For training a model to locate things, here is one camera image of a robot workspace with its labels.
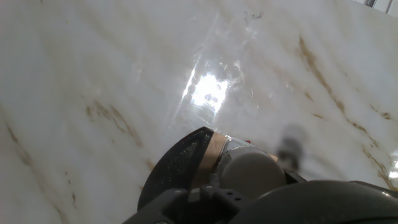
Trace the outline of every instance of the marble surface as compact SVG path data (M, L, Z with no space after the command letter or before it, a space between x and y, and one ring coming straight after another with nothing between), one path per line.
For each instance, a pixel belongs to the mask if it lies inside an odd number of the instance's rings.
M121 223L209 126L397 190L398 20L354 1L0 1L0 222Z

